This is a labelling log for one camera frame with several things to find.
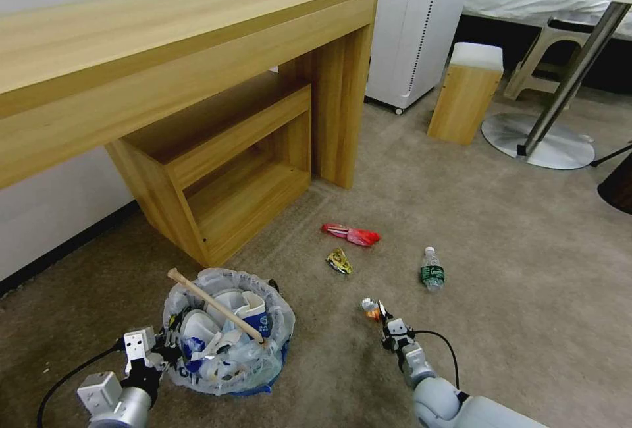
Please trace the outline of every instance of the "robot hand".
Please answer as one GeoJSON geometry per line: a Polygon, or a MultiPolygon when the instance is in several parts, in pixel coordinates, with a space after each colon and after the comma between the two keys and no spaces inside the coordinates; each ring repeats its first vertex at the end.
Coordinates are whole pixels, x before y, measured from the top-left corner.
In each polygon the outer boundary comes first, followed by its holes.
{"type": "Polygon", "coordinates": [[[382,345],[398,356],[404,381],[413,389],[415,416],[422,426],[426,428],[546,428],[489,398],[470,396],[446,379],[437,377],[426,360],[423,349],[415,341],[415,331],[406,326],[401,318],[393,319],[382,302],[378,302],[378,309],[379,319],[382,322],[382,345]]]}
{"type": "Polygon", "coordinates": [[[144,428],[164,370],[181,355],[169,335],[156,337],[151,327],[125,333],[123,341],[128,377],[119,383],[114,372],[92,374],[77,389],[90,428],[144,428]]]}

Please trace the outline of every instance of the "carpet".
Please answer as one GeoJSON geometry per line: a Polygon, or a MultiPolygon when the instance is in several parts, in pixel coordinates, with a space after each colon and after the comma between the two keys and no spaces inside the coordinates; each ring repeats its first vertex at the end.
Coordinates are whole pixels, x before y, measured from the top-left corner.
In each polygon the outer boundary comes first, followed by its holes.
{"type": "MultiPolygon", "coordinates": [[[[496,97],[489,113],[538,113],[546,96],[496,97]]],[[[411,392],[379,325],[359,310],[381,298],[416,329],[455,348],[461,389],[551,427],[623,427],[632,406],[632,216],[596,193],[619,162],[553,171],[514,161],[480,135],[469,147],[425,135],[436,92],[396,117],[365,105],[353,189],[315,179],[225,266],[274,278],[296,313],[288,362],[272,395],[215,398],[163,379],[149,426],[413,427],[411,392]],[[323,234],[339,221],[376,230],[360,248],[323,234]],[[417,272],[432,245],[446,286],[417,272]],[[325,262],[342,246],[354,273],[325,262]]],[[[561,123],[595,139],[598,156],[631,139],[632,98],[582,89],[561,123]]],[[[178,267],[199,265],[140,213],[0,300],[0,423],[32,427],[62,375],[125,331],[156,329],[178,267]]],[[[436,371],[454,380],[444,343],[422,336],[436,371]]],[[[83,427],[75,395],[89,373],[121,375],[124,355],[95,363],[49,402],[46,427],[83,427]]]]}

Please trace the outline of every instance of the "wooden shelf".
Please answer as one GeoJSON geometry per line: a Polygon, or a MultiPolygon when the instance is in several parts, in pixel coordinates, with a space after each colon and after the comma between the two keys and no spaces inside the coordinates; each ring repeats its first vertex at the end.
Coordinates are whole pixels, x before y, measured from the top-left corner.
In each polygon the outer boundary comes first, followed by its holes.
{"type": "Polygon", "coordinates": [[[209,257],[224,261],[309,186],[307,171],[251,147],[203,180],[188,198],[209,257]]]}
{"type": "Polygon", "coordinates": [[[266,72],[107,146],[148,221],[204,266],[311,180],[311,86],[266,72]]]}
{"type": "Polygon", "coordinates": [[[311,101],[306,82],[267,71],[124,137],[165,166],[182,188],[226,163],[311,101]]]}

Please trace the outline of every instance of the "yellow snack wrapper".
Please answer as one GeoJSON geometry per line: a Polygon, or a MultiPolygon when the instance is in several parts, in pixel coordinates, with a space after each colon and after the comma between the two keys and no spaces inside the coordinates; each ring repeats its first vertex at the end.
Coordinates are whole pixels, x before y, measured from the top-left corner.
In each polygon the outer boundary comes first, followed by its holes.
{"type": "Polygon", "coordinates": [[[327,263],[331,265],[334,270],[344,273],[345,275],[348,275],[354,270],[340,247],[334,249],[331,254],[329,254],[327,263]]]}

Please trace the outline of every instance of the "trash bag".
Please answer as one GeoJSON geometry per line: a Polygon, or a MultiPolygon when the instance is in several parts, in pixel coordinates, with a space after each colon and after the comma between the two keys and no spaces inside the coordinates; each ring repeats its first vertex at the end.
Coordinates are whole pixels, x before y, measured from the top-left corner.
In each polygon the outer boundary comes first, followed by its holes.
{"type": "MultiPolygon", "coordinates": [[[[246,272],[236,272],[228,269],[210,268],[197,274],[196,285],[206,293],[213,295],[229,288],[239,288],[252,291],[265,301],[265,307],[272,323],[270,337],[265,339],[264,345],[257,343],[239,349],[229,350],[217,356],[217,362],[224,367],[240,364],[247,367],[235,376],[223,380],[205,380],[198,374],[190,372],[180,358],[174,367],[168,371],[171,381],[175,385],[188,387],[196,392],[212,395],[233,394],[247,396],[259,392],[271,392],[271,385],[279,376],[285,362],[292,331],[294,330],[294,312],[281,295],[265,281],[256,275],[246,272]]],[[[181,314],[186,308],[202,309],[203,301],[197,296],[189,294],[177,284],[169,292],[165,300],[163,311],[163,326],[165,331],[173,317],[181,314]]]]}

